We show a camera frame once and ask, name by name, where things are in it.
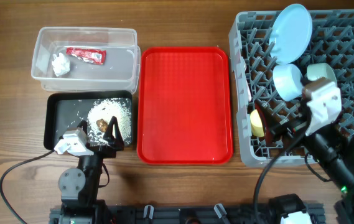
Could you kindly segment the yellow plastic cup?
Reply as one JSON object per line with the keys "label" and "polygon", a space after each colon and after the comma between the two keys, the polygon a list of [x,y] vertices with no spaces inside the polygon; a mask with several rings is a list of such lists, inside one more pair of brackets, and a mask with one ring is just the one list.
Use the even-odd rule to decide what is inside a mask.
{"label": "yellow plastic cup", "polygon": [[250,124],[251,124],[251,133],[253,136],[257,136],[259,138],[264,137],[264,129],[263,124],[258,113],[258,110],[253,110],[250,115]]}

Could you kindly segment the food scraps and rice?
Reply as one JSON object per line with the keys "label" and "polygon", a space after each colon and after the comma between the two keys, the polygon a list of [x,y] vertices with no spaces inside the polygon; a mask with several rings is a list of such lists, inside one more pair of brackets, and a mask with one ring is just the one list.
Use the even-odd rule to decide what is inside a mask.
{"label": "food scraps and rice", "polygon": [[92,146],[105,144],[103,139],[106,128],[100,127],[97,121],[101,120],[110,124],[114,116],[118,120],[118,127],[124,141],[128,146],[132,142],[132,102],[129,98],[105,98],[105,99],[85,99],[65,101],[66,115],[72,120],[68,128],[76,126],[81,120],[88,123],[87,136]]}

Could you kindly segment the light blue bowl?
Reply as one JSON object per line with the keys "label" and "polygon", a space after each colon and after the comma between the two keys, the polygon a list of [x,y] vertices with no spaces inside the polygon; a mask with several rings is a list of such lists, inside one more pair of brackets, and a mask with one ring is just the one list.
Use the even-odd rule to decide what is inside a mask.
{"label": "light blue bowl", "polygon": [[301,96],[303,89],[302,74],[294,64],[275,66],[272,78],[276,91],[284,101],[291,101]]}

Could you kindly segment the mint green bowl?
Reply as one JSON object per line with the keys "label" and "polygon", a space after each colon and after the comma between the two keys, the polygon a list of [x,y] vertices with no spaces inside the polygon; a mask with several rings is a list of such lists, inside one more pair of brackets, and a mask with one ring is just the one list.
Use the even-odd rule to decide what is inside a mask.
{"label": "mint green bowl", "polygon": [[325,86],[331,83],[337,86],[335,72],[329,64],[316,63],[307,67],[307,85]]}

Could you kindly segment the light blue plate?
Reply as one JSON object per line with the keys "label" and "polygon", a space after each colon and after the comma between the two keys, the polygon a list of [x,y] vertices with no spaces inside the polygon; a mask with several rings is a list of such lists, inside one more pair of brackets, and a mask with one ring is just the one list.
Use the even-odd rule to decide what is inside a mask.
{"label": "light blue plate", "polygon": [[307,49],[312,36],[312,18],[301,4],[287,6],[276,17],[269,38],[271,57],[278,65],[297,60]]}

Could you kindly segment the white plastic spoon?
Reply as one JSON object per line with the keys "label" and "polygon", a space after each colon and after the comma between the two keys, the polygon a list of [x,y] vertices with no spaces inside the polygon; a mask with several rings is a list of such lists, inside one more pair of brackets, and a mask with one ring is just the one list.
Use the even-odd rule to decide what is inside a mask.
{"label": "white plastic spoon", "polygon": [[246,89],[247,89],[247,95],[248,95],[248,102],[251,102],[252,95],[251,95],[251,90],[250,90],[250,86],[248,85],[248,83],[246,83]]}

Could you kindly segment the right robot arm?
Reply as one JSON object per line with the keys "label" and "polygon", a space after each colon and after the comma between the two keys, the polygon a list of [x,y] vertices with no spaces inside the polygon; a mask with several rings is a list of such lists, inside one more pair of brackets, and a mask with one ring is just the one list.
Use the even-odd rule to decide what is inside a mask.
{"label": "right robot arm", "polygon": [[354,137],[347,140],[335,128],[334,123],[327,124],[314,133],[307,135],[310,122],[314,121],[315,111],[301,101],[300,114],[294,119],[280,124],[260,101],[255,102],[260,119],[264,125],[265,139],[272,144],[277,138],[287,137],[290,142],[282,153],[304,146],[308,155],[328,175],[319,179],[333,182],[341,191],[342,199],[335,204],[340,223],[354,223]]}

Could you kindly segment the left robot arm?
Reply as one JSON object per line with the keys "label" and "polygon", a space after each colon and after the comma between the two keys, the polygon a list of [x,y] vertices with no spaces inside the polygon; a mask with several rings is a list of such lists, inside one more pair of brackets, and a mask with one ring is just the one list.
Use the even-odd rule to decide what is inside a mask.
{"label": "left robot arm", "polygon": [[78,157],[77,167],[66,170],[58,181],[63,210],[79,216],[96,217],[107,209],[105,202],[97,199],[98,190],[103,187],[100,176],[103,171],[108,173],[103,160],[115,158],[116,153],[124,149],[124,141],[114,116],[103,135],[104,145],[90,145],[87,127],[83,120],[77,128],[66,131],[54,149],[57,154],[66,152]]}

